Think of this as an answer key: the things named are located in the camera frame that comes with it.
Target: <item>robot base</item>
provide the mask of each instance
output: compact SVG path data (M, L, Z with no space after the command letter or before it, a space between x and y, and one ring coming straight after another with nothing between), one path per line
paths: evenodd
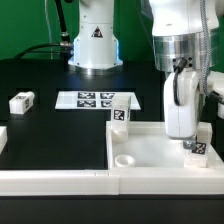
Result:
M122 64L107 69L83 68L76 65L68 64L68 70L75 71L84 75L106 75L122 71Z

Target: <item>black and white pattern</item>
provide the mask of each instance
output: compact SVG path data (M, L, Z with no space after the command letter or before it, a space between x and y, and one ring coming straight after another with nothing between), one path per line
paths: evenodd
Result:
M191 151L191 153L199 154L199 155L205 155L205 151L206 151L206 144L205 143L197 142L196 148L193 149Z
M96 101L95 100L78 100L77 107L96 107Z
M17 96L16 100L24 100L26 98L26 96Z
M114 120L124 121L125 111L124 110L114 110Z
M101 99L112 99L115 93L100 93Z
M112 101L111 100L102 100L101 101L101 107L103 108L111 108L111 103Z
M102 35L101 30L100 30L99 27L97 27L95 29L95 31L93 32L91 37L103 38L103 35Z
M113 96L118 93L125 96L131 96L131 110L140 110L135 93L132 92L91 92L91 91L60 91L55 109L94 109L110 110L112 108Z
M96 99L95 93L90 92L78 92L79 99Z

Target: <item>printed marker sheet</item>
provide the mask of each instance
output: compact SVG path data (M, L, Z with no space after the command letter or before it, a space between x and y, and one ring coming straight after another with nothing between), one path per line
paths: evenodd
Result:
M112 98L115 93L131 96L131 110L141 110L133 92L84 92L60 91L55 109L111 109Z

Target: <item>black table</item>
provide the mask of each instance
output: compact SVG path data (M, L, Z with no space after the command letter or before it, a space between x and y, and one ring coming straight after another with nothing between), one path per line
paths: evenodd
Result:
M110 111L55 110L59 91L135 92L141 111L131 120L163 121L164 75L151 62L125 63L122 72L90 77L67 71L62 61L0 61L0 125L8 143L0 170L107 169L105 125ZM33 91L34 106L10 115L8 101ZM202 120L212 122L212 144L222 156L224 123L207 101ZM0 223L214 223L224 220L224 196L1 197Z

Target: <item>green wall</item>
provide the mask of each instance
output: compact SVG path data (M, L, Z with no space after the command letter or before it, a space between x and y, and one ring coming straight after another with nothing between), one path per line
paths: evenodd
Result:
M78 34L78 1L63 9L67 28L72 39ZM44 0L0 2L0 59L12 58L28 47L48 43ZM49 0L53 40L60 41L60 28L54 0ZM144 20L151 30L151 22ZM115 0L114 34L120 40L122 60L153 60L153 52L141 26L133 0Z

